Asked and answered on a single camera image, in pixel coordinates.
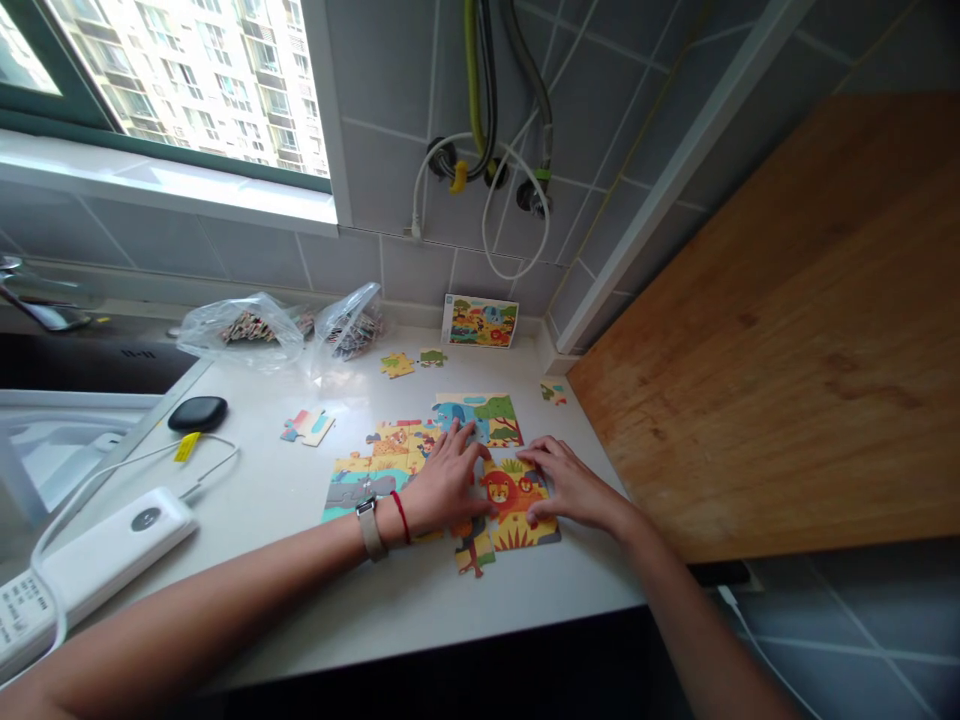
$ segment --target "red string bracelet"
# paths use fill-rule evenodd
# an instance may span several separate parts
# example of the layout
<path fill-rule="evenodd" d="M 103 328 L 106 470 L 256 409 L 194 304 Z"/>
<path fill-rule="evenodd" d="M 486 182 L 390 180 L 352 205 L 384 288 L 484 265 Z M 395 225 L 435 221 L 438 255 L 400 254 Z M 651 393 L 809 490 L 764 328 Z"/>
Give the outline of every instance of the red string bracelet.
<path fill-rule="evenodd" d="M 400 496 L 397 494 L 396 490 L 391 490 L 390 494 L 393 495 L 393 499 L 397 501 L 397 509 L 400 511 L 400 519 L 403 520 L 403 534 L 407 536 L 407 545 L 410 545 L 410 528 L 407 526 L 407 516 L 403 513 L 403 503 L 400 502 Z"/>

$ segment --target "window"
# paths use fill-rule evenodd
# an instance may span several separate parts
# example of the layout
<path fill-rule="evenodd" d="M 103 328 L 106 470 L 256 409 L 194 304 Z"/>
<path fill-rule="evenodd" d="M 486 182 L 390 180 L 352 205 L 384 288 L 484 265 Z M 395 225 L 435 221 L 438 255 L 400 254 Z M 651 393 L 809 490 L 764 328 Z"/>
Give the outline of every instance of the window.
<path fill-rule="evenodd" d="M 105 43 L 100 40 L 91 40 L 90 43 L 97 49 L 97 54 L 100 56 L 100 64 L 108 72 L 133 75 L 130 61 L 127 59 L 127 54 L 123 51 L 122 47 L 119 45 L 111 45 L 110 43 Z"/>
<path fill-rule="evenodd" d="M 0 127 L 329 191 L 304 12 L 304 0 L 0 0 Z"/>
<path fill-rule="evenodd" d="M 283 0 L 283 9 L 287 13 L 287 25 L 298 29 L 303 27 L 303 16 L 300 14 L 299 2 Z"/>
<path fill-rule="evenodd" d="M 270 130 L 273 132 L 273 142 L 277 148 L 292 150 L 293 152 L 300 151 L 300 147 L 297 145 L 297 134 L 293 130 L 273 126 L 270 127 Z"/>
<path fill-rule="evenodd" d="M 306 55 L 300 53 L 293 54 L 294 62 L 297 63 L 297 73 L 300 77 L 310 77 L 310 60 Z"/>
<path fill-rule="evenodd" d="M 203 47 L 207 51 L 207 59 L 210 62 L 217 62 L 230 67 L 230 53 L 226 49 L 227 44 L 223 37 L 223 28 L 201 22 L 197 23 L 197 29 L 200 31 Z"/>
<path fill-rule="evenodd" d="M 247 96 L 247 88 L 241 80 L 234 80 L 226 75 L 217 74 L 217 84 L 223 93 L 223 100 L 228 107 L 245 112 L 253 112 L 253 105 Z"/>
<path fill-rule="evenodd" d="M 274 45 L 251 40 L 253 46 L 253 65 L 257 70 L 266 70 L 267 72 L 280 72 L 280 61 L 277 59 L 277 48 Z"/>
<path fill-rule="evenodd" d="M 161 60 L 161 62 L 163 69 L 167 71 L 167 77 L 179 92 L 188 94 L 196 100 L 203 100 L 203 91 L 197 86 L 197 78 L 188 65 L 170 60 Z"/>
<path fill-rule="evenodd" d="M 181 49 L 180 41 L 170 29 L 172 25 L 166 11 L 143 3 L 137 3 L 137 9 L 140 11 L 140 17 L 143 19 L 143 24 L 146 25 L 150 37 L 153 38 L 153 42 L 179 52 Z"/>
<path fill-rule="evenodd" d="M 289 115 L 290 104 L 287 102 L 287 94 L 271 88 L 263 88 L 263 97 L 266 101 L 267 112 L 277 115 Z"/>

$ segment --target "window sill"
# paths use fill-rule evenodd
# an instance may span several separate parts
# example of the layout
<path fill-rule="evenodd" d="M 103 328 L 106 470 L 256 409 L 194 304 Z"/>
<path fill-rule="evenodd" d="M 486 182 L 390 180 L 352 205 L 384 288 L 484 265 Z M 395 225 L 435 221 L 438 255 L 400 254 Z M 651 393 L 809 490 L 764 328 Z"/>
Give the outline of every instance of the window sill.
<path fill-rule="evenodd" d="M 84 196 L 336 237 L 327 193 L 0 130 L 0 179 Z"/>

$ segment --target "white countertop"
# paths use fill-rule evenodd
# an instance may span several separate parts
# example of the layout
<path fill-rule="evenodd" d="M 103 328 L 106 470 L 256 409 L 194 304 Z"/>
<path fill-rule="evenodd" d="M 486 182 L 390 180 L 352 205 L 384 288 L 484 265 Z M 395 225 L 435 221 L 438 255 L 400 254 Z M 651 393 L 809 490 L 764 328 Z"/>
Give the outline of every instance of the white countertop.
<path fill-rule="evenodd" d="M 390 380 L 379 358 L 419 357 L 436 346 L 435 330 L 398 328 L 376 351 L 340 366 L 321 394 L 302 375 L 258 375 L 223 363 L 203 372 L 182 399 L 219 395 L 230 404 L 216 434 L 237 442 L 239 459 L 211 475 L 196 498 L 200 529 L 97 612 L 90 621 L 184 577 L 319 522 L 334 459 L 370 455 L 364 439 L 380 420 L 425 419 L 437 392 L 507 392 L 528 442 L 552 434 L 566 440 L 600 477 L 623 492 L 572 392 L 556 407 L 540 396 L 533 341 L 511 350 L 446 346 L 443 368 L 420 368 Z M 318 448 L 279 439 L 283 422 L 324 407 L 336 424 Z M 175 440 L 158 423 L 135 457 Z M 222 457 L 219 443 L 197 446 L 184 467 L 172 457 L 118 470 L 64 532 L 79 534 L 147 490 L 175 492 Z M 497 460 L 512 450 L 493 450 Z M 403 548 L 376 567 L 367 563 L 323 590 L 220 674 L 230 688 L 326 670 L 428 648 L 477 640 L 611 612 L 644 602 L 639 585 L 608 537 L 561 520 L 555 545 L 498 553 L 482 578 L 458 575 L 449 537 Z"/>

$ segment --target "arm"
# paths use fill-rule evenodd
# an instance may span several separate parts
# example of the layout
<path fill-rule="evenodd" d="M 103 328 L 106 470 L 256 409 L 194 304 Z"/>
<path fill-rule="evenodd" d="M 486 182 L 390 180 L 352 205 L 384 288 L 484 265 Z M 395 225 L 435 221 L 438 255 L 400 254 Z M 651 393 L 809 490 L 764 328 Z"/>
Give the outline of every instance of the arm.
<path fill-rule="evenodd" d="M 440 436 L 401 493 L 412 535 L 489 512 L 467 488 L 479 443 L 473 423 Z M 404 543 L 392 498 L 377 503 L 384 543 Z M 155 713 L 200 685 L 297 603 L 367 559 L 351 514 L 181 580 L 72 638 L 0 693 L 0 717 L 120 718 Z"/>
<path fill-rule="evenodd" d="M 540 438 L 517 457 L 540 465 L 554 482 L 554 497 L 531 506 L 531 516 L 563 515 L 605 530 L 620 543 L 698 718 L 799 717 L 639 508 L 597 477 L 565 442 Z"/>

